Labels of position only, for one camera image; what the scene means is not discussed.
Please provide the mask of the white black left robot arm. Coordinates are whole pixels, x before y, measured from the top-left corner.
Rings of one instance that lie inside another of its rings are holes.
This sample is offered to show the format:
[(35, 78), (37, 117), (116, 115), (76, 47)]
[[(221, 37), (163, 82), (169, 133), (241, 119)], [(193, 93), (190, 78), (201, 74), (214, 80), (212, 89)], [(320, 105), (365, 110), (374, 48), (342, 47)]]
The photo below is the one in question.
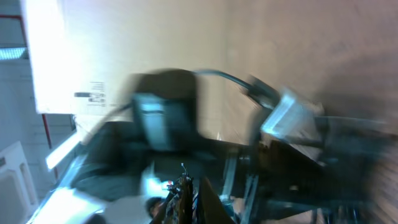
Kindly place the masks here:
[[(237, 83), (254, 103), (243, 142), (198, 129), (199, 79)], [(327, 95), (331, 108), (218, 70), (154, 70), (129, 101), (69, 145), (59, 186), (104, 202), (147, 197), (151, 223), (397, 222), (397, 123), (381, 97)]]

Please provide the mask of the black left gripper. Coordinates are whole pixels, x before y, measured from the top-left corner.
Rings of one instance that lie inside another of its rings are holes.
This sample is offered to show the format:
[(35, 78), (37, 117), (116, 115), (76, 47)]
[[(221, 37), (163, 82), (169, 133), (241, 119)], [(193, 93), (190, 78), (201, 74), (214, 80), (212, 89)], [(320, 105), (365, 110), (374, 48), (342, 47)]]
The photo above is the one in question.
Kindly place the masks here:
[(375, 223), (378, 164), (397, 136), (370, 121), (320, 118), (320, 137), (230, 144), (232, 195), (244, 199), (241, 223), (279, 221), (310, 212), (310, 222)]

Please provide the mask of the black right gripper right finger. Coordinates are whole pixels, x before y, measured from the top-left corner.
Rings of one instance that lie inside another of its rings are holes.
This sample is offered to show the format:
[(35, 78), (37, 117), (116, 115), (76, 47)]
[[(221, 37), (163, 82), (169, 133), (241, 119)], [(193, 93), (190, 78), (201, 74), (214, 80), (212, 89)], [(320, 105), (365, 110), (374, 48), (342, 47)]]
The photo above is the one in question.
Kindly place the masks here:
[(227, 214), (210, 181), (203, 177), (197, 198), (197, 223), (199, 224), (235, 224)]

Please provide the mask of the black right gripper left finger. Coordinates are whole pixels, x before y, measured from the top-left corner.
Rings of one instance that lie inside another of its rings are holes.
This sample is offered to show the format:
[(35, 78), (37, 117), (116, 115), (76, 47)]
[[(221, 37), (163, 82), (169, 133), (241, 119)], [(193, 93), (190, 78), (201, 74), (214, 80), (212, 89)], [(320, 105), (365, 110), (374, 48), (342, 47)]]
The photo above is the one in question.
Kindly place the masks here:
[(192, 224), (193, 222), (193, 178), (181, 163), (183, 173), (168, 186), (169, 194), (160, 206), (156, 216), (150, 224)]

